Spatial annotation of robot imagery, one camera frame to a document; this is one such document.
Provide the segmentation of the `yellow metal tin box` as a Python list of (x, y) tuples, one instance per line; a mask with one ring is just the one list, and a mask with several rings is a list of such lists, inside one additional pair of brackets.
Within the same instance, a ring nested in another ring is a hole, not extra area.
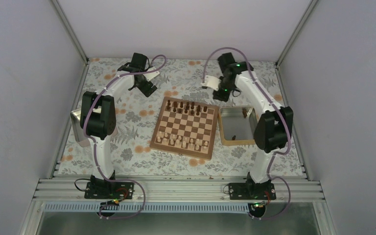
[(251, 106), (222, 107), (218, 113), (221, 142), (224, 146), (255, 145), (254, 131), (258, 116)]

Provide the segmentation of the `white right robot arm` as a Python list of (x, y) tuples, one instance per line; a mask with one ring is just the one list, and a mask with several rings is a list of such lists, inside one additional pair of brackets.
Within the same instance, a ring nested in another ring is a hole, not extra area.
[(239, 90), (259, 116), (253, 137), (264, 155), (256, 159), (248, 176), (252, 182), (245, 187), (249, 198), (258, 199), (264, 194), (262, 183), (271, 180), (269, 171), (274, 155), (279, 153), (279, 149), (289, 147), (293, 110), (282, 106), (269, 94), (248, 62), (235, 61), (230, 52), (219, 56), (217, 61), (222, 75), (217, 90), (213, 91), (213, 98), (226, 102), (235, 90)]

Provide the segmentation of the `metal tin under left arm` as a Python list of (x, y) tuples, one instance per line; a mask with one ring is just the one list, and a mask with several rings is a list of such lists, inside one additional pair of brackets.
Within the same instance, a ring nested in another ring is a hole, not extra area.
[(104, 146), (108, 150), (111, 147), (111, 138), (116, 135), (116, 114), (114, 111), (102, 110), (96, 108), (90, 115), (86, 129), (84, 130), (87, 112), (76, 109), (71, 111), (70, 120), (75, 141), (81, 147), (91, 145), (92, 138), (98, 141), (99, 146)]

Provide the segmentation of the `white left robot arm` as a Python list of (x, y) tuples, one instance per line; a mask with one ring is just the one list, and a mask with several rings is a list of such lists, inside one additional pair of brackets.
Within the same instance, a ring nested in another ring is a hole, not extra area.
[(101, 90), (83, 93), (80, 126), (93, 149), (94, 168), (90, 181), (99, 183), (97, 192), (104, 198), (113, 197), (117, 191), (110, 147), (117, 124), (115, 103), (124, 92), (134, 88), (145, 97), (156, 91), (152, 79), (160, 72), (151, 63), (147, 56), (135, 52), (131, 61), (120, 66)]

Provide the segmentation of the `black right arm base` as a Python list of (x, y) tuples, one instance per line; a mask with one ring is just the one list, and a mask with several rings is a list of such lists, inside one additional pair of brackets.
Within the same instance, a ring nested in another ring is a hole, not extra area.
[(271, 181), (265, 183), (229, 183), (231, 200), (276, 200), (276, 190)]

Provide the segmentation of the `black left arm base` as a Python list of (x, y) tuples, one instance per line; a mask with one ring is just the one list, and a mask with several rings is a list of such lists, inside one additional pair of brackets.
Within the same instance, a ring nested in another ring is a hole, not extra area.
[(132, 199), (134, 183), (131, 182), (88, 182), (85, 199)]

